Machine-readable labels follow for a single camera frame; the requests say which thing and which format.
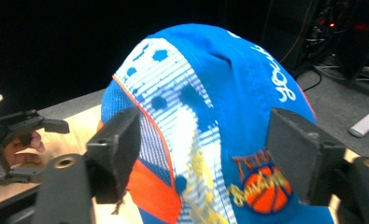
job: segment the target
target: orange stripe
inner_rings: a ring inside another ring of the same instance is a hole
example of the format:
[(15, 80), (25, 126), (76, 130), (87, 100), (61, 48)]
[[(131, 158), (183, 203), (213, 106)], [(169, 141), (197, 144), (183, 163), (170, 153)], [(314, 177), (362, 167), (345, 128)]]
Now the orange stripe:
[(134, 96), (132, 96), (132, 94), (130, 92), (128, 92), (128, 90), (126, 89), (126, 87), (118, 80), (117, 77), (112, 76), (112, 78), (114, 78), (114, 80), (117, 81), (118, 85), (120, 85), (120, 87), (125, 91), (126, 95), (129, 97), (129, 99), (131, 99), (131, 101), (138, 106), (138, 108), (141, 110), (141, 112), (144, 114), (144, 116), (147, 117), (148, 121), (151, 122), (152, 126), (154, 127), (154, 129), (157, 131), (158, 135), (161, 138), (161, 141), (163, 143), (163, 149), (166, 153), (166, 158), (167, 158), (167, 164), (169, 166), (169, 173), (170, 173), (170, 182), (172, 183), (172, 188), (174, 190), (176, 190), (176, 184), (175, 184), (175, 178), (173, 175), (173, 165), (172, 165), (172, 160), (170, 158), (170, 152), (169, 152), (169, 147), (166, 144), (166, 140), (163, 137), (162, 131), (161, 129), (158, 127), (158, 125), (155, 123), (154, 119), (151, 117), (151, 115), (143, 108), (143, 106), (140, 105), (140, 103), (134, 98)]
[(181, 200), (175, 190), (136, 161), (127, 186), (134, 203), (166, 223), (177, 223)]

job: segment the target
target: blue cloth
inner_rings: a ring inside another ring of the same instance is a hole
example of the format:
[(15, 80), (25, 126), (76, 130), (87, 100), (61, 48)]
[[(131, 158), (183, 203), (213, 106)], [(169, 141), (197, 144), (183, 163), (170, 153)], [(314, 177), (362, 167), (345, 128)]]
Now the blue cloth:
[[(163, 136), (148, 140), (149, 132), (142, 132), (147, 153), (139, 159), (168, 185), (167, 171), (174, 170), (182, 183), (176, 185), (183, 203), (178, 222), (221, 217), (230, 223), (333, 223), (328, 208), (300, 205), (295, 193), (269, 214), (238, 206), (227, 194), (230, 186), (246, 183), (233, 158), (264, 149), (273, 107), (316, 121), (301, 89), (265, 49), (219, 27), (183, 24), (140, 42), (114, 76), (102, 121), (138, 105), (143, 119), (157, 124)], [(166, 141), (169, 153), (159, 141)]]

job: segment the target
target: basketball graphic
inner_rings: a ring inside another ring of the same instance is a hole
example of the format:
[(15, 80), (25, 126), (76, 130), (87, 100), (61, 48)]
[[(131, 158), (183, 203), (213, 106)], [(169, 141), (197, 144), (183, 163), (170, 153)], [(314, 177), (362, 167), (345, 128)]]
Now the basketball graphic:
[(291, 196), (291, 186), (274, 165), (251, 172), (243, 185), (246, 203), (262, 214), (281, 210)]

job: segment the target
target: wooden table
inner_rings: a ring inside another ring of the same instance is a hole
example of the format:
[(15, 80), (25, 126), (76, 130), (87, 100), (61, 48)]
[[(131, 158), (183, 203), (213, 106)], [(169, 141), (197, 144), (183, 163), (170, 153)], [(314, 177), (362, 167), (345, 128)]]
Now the wooden table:
[[(86, 150), (86, 143), (96, 133), (99, 120), (100, 105), (66, 119), (70, 126), (68, 134), (45, 133), (40, 130), (39, 133), (47, 149), (46, 152), (40, 154), (43, 163), (46, 164), (53, 158), (67, 153), (82, 155)], [(345, 158), (348, 161), (352, 161), (356, 157), (358, 157), (357, 154), (347, 150)], [(11, 184), (0, 187), (0, 202), (34, 186), (35, 184)], [(115, 204), (97, 204), (93, 201), (97, 223), (142, 223), (138, 208), (133, 203), (129, 193), (126, 194), (124, 200), (125, 204), (121, 206), (119, 215), (110, 215)], [(339, 200), (333, 196), (330, 210), (335, 223), (338, 223), (335, 216), (338, 203)]]

